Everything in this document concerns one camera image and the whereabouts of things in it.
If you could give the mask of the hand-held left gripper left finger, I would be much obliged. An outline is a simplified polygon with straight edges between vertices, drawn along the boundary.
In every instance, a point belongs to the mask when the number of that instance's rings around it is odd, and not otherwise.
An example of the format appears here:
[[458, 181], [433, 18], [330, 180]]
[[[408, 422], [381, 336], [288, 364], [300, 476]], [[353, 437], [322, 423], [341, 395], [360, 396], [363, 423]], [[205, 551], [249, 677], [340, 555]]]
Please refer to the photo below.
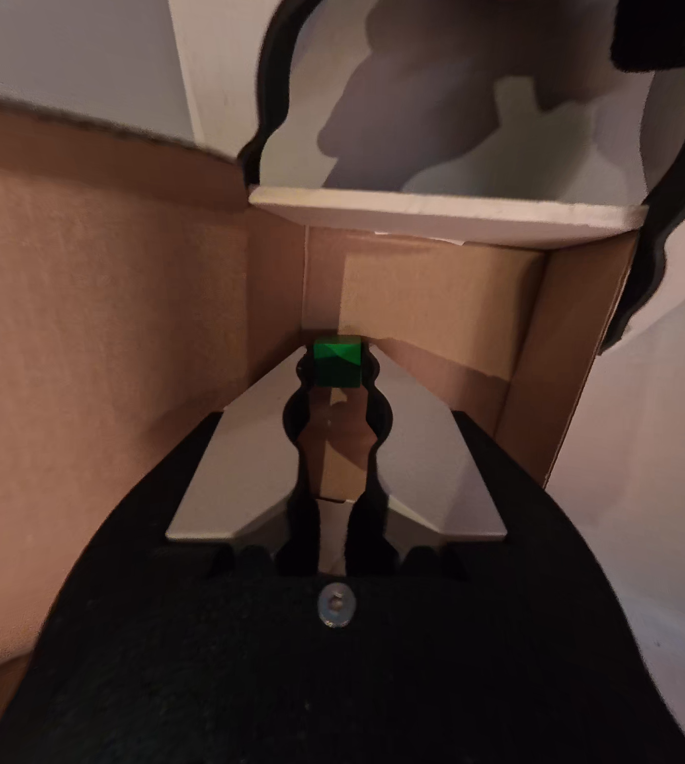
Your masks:
[[258, 546], [282, 575], [318, 572], [320, 512], [299, 444], [313, 369], [312, 352], [300, 347], [225, 407], [168, 541]]

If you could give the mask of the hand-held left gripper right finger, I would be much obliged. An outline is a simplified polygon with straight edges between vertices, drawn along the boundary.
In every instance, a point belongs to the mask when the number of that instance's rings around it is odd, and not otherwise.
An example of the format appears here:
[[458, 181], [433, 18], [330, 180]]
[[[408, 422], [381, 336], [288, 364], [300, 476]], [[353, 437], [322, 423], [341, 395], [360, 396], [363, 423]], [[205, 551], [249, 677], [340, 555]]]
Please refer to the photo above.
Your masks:
[[502, 542], [507, 527], [453, 411], [375, 345], [364, 345], [375, 435], [345, 539], [348, 575], [390, 575], [414, 549]]

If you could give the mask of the green cube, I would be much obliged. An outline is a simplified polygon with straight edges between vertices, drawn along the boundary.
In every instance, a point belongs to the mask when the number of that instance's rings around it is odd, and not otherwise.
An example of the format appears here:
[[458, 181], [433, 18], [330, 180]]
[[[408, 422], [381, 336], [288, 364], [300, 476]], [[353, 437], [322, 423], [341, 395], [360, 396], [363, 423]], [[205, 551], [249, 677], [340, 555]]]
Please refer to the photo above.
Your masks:
[[358, 388], [362, 382], [362, 339], [323, 336], [312, 344], [313, 383], [322, 388]]

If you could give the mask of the white cardboard mailer box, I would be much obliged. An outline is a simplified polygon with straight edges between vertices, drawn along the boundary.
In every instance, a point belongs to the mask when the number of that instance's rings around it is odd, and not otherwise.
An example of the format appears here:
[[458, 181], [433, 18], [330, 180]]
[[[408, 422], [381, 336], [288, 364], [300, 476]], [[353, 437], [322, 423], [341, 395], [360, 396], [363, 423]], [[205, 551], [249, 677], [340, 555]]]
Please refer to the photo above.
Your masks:
[[373, 341], [548, 478], [638, 208], [249, 196], [212, 152], [0, 99], [0, 664], [131, 487], [312, 337]]

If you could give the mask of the grey desk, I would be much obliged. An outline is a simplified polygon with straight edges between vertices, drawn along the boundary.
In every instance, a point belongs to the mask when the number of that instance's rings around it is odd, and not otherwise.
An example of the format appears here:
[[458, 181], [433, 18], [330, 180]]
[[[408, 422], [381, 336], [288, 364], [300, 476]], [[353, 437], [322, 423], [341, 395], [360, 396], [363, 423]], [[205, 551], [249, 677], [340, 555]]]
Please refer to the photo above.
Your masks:
[[[265, 183], [637, 204], [683, 143], [685, 69], [620, 72], [615, 2], [321, 2]], [[550, 480], [685, 718], [685, 223], [595, 362]]]

